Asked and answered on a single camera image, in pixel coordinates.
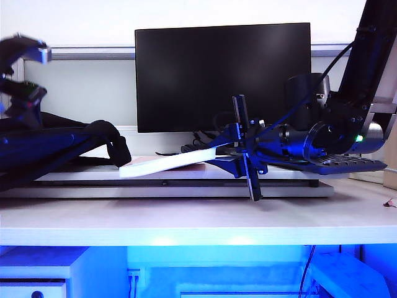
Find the black bag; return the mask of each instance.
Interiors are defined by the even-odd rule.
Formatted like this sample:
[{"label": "black bag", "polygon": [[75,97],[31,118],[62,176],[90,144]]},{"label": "black bag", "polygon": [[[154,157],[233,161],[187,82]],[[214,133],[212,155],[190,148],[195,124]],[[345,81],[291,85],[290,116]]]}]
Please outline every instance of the black bag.
[{"label": "black bag", "polygon": [[[131,161],[125,138],[109,122],[91,124],[42,112],[42,128],[28,129],[18,120],[0,119],[0,191],[29,183],[67,162],[116,165]],[[106,145],[110,159],[81,157]]]}]

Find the black keyboard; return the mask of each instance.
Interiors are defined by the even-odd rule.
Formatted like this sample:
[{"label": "black keyboard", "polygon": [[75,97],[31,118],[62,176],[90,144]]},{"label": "black keyboard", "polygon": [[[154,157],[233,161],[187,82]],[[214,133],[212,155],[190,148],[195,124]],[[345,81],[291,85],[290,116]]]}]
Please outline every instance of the black keyboard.
[{"label": "black keyboard", "polygon": [[321,175],[380,171],[387,167],[387,165],[380,160],[369,160],[368,158],[345,155],[335,155],[332,158],[321,161],[317,164],[297,163],[289,164],[287,166],[283,164],[282,166]]}]

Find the cable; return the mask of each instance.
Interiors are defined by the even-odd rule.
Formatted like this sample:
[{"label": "cable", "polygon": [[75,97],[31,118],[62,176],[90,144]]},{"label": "cable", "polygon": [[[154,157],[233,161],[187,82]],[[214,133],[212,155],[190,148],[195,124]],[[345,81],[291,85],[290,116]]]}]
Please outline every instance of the cable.
[{"label": "cable", "polygon": [[333,61],[328,65],[328,67],[325,69],[324,73],[320,76],[320,78],[318,79],[318,81],[314,84],[313,89],[308,92],[306,94],[306,96],[297,104],[295,104],[283,117],[279,118],[279,120],[277,120],[276,122],[274,122],[271,126],[267,127],[266,129],[264,129],[263,131],[257,133],[256,135],[249,137],[247,140],[252,140],[255,138],[260,137],[261,135],[264,135],[265,133],[267,133],[270,130],[273,130],[276,126],[278,126],[278,124],[281,124],[283,121],[285,121],[287,118],[289,118],[292,114],[294,114],[298,108],[300,106],[302,106],[303,104],[306,104],[308,102],[308,99],[310,98],[310,96],[312,95],[312,93],[314,92],[314,90],[317,89],[317,87],[321,84],[321,82],[323,81],[323,79],[327,76],[327,74],[329,73],[329,71],[331,70],[332,67],[334,67],[334,65],[336,64],[336,62],[338,62],[338,60],[353,46],[354,41],[351,42],[350,44],[348,44],[339,54],[337,57],[335,57],[335,59],[333,59]]},{"label": "cable", "polygon": [[309,268],[310,261],[311,261],[313,255],[314,255],[314,250],[315,250],[315,249],[316,249],[316,245],[313,245],[313,246],[311,247],[311,251],[310,251],[310,255],[309,255],[308,261],[306,262],[305,270],[303,270],[302,279],[301,279],[301,281],[300,281],[300,287],[299,287],[299,295],[298,295],[298,298],[302,298],[303,284],[305,283],[306,273],[307,273],[307,270],[308,270],[308,268]]}]

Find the drawer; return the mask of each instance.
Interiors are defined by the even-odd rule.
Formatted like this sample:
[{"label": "drawer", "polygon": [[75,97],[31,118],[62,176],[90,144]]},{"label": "drawer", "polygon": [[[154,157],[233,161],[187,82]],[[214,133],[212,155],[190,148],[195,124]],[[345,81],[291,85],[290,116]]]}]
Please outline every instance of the drawer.
[{"label": "drawer", "polygon": [[1,298],[32,298],[35,291],[43,298],[66,298],[64,282],[0,282]]}]

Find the desk surface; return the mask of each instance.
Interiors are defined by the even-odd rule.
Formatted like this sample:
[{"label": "desk surface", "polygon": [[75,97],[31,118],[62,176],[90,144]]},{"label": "desk surface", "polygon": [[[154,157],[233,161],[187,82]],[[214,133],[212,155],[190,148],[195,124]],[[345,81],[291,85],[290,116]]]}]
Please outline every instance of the desk surface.
[{"label": "desk surface", "polygon": [[0,245],[397,243],[397,191],[327,180],[329,198],[1,199]]}]

